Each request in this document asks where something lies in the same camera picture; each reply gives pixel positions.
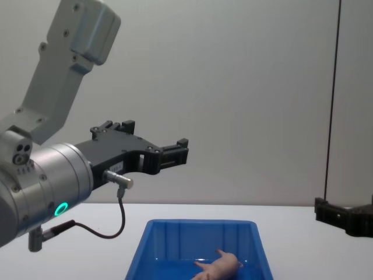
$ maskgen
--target screw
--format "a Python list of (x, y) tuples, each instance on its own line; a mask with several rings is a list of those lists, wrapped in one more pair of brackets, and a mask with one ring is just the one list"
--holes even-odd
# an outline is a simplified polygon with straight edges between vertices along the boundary
[(47, 48), (47, 44), (46, 43), (43, 42), (43, 43), (40, 44), (40, 50), (41, 51), (45, 51), (46, 48)]
[(64, 37), (65, 37), (65, 38), (66, 38), (66, 37), (69, 37), (69, 34), (70, 34), (70, 31), (69, 31), (68, 29), (65, 29), (65, 30), (64, 30), (64, 33), (63, 33)]
[(80, 8), (79, 4), (75, 4), (74, 7), (72, 7), (72, 11), (76, 12), (77, 10), (79, 10), (79, 8)]

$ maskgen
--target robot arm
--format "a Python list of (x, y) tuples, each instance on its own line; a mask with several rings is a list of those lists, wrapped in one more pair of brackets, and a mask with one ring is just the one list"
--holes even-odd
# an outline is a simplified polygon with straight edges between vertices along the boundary
[(101, 1), (61, 0), (22, 106), (0, 121), (0, 247), (30, 233), (29, 249), (39, 251), (40, 226), (96, 188), (110, 181), (124, 191), (133, 184), (125, 173), (186, 163), (186, 139), (158, 147), (133, 135), (133, 121), (108, 121), (91, 128), (90, 141), (32, 152), (33, 142), (62, 128), (83, 76), (106, 61), (120, 22)]

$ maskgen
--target green led ring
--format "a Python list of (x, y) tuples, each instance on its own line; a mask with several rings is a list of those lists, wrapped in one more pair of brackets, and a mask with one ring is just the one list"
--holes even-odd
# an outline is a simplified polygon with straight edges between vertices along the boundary
[(69, 205), (67, 204), (67, 202), (63, 202), (61, 203), (56, 211), (54, 211), (54, 215), (55, 216), (60, 216), (60, 214), (64, 213), (67, 209), (68, 209)]

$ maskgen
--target silver cylinder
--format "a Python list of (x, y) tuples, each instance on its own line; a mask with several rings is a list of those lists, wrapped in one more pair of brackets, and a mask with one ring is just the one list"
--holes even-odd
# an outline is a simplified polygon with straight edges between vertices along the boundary
[(70, 144), (31, 154), (24, 166), (0, 170), (0, 247), (86, 200), (93, 189), (89, 162)]

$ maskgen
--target black cable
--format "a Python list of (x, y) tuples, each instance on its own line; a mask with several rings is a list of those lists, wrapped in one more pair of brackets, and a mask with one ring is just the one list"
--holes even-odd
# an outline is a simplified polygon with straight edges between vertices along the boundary
[(340, 26), (340, 11), (341, 11), (341, 7), (342, 7), (342, 0), (339, 0), (338, 19), (337, 19), (336, 49), (335, 49), (335, 57), (334, 57), (334, 69), (333, 69), (332, 102), (330, 104), (328, 149), (327, 149), (327, 152), (326, 152), (326, 170), (325, 170), (324, 199), (326, 199), (326, 189), (328, 187), (330, 139), (332, 137), (333, 106), (334, 106), (334, 93), (335, 93), (335, 87), (336, 87), (336, 72), (337, 72), (338, 43), (339, 43), (339, 26)]
[(119, 235), (121, 235), (121, 233), (123, 232), (124, 230), (124, 226), (126, 224), (126, 215), (125, 215), (125, 212), (124, 212), (124, 207), (123, 207), (123, 203), (122, 203), (122, 199), (121, 198), (118, 198), (118, 202), (119, 202), (119, 207), (121, 209), (121, 213), (122, 213), (122, 225), (121, 225), (121, 228), (119, 229), (119, 231), (114, 234), (114, 235), (103, 235), (91, 228), (89, 228), (88, 226), (86, 225), (83, 225), (82, 223), (75, 223), (76, 226), (80, 226), (81, 228), (84, 228), (86, 230), (88, 230), (90, 233), (100, 237), (100, 238), (104, 238), (104, 239), (114, 239), (116, 237), (118, 237)]

